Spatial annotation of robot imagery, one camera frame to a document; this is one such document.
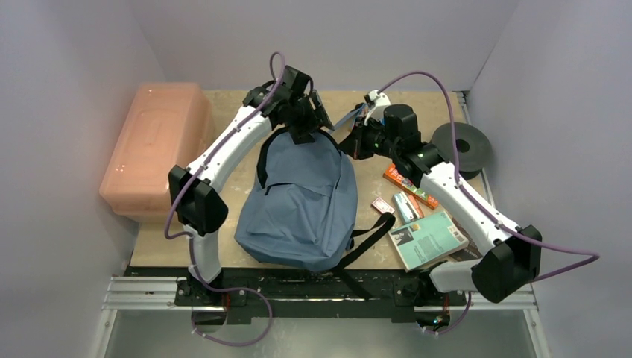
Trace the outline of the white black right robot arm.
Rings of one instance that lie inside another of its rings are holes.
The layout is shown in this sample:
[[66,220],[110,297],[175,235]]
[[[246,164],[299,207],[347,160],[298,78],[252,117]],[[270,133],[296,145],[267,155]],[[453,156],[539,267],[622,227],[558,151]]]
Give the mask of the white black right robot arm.
[[374,155],[392,160],[396,170],[435,197],[473,239],[480,260],[445,262],[425,270],[420,297],[435,304],[447,292],[478,292],[499,303],[540,273],[542,236],[533,226],[519,226],[496,211],[460,176],[435,145],[424,142],[417,116],[406,104],[378,108],[381,120],[367,116],[355,123],[340,149],[355,160]]

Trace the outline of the orange treehouse book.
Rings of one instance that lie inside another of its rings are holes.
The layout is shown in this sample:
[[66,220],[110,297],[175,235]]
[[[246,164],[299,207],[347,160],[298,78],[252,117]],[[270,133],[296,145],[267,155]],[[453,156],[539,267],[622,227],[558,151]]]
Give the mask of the orange treehouse book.
[[436,198],[417,188],[409,179],[402,176],[393,163],[386,168],[382,176],[404,192],[413,195],[421,204],[428,208],[434,210],[439,207],[440,203]]

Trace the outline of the blue grey backpack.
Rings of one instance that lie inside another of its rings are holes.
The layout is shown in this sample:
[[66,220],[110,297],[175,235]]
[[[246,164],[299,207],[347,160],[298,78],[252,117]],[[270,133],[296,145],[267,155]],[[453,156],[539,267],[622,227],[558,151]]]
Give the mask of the blue grey backpack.
[[354,295],[371,299],[345,269],[394,226],[395,217],[386,212],[371,228],[356,229],[353,165],[328,133],[311,138],[296,144],[280,128],[264,141],[235,240],[261,263],[330,272]]

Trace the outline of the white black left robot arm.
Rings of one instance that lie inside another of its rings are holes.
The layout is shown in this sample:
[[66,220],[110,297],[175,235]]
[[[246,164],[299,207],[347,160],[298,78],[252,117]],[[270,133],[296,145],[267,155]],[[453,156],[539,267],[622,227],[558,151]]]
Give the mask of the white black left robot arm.
[[188,240],[189,272],[197,279],[193,295],[202,304],[215,304],[222,295],[222,285],[215,280],[221,273],[218,234],[229,210],[221,190],[254,145],[275,127],[287,130],[298,142],[322,127],[332,127],[312,78],[291,66],[249,91],[216,141],[190,164],[176,165],[168,173],[171,208],[164,236],[177,238],[169,230],[172,219],[178,219],[183,226],[180,235]]

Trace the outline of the blue paperback book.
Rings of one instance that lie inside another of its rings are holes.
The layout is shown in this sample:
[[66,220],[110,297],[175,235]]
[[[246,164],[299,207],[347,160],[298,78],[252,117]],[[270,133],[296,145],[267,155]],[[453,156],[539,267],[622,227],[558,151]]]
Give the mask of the blue paperback book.
[[362,116],[362,113],[364,112],[364,109],[366,108],[366,104],[362,103],[362,104],[358,104],[355,106],[355,108],[353,110],[351,110],[350,112],[348,112],[346,115],[344,115],[339,121],[337,121],[334,124],[334,127],[332,130],[330,130],[330,133],[335,132],[336,130],[342,128],[343,126],[345,126],[345,124],[348,121],[351,121],[351,128],[353,128],[353,123],[355,122],[355,120],[359,117]]

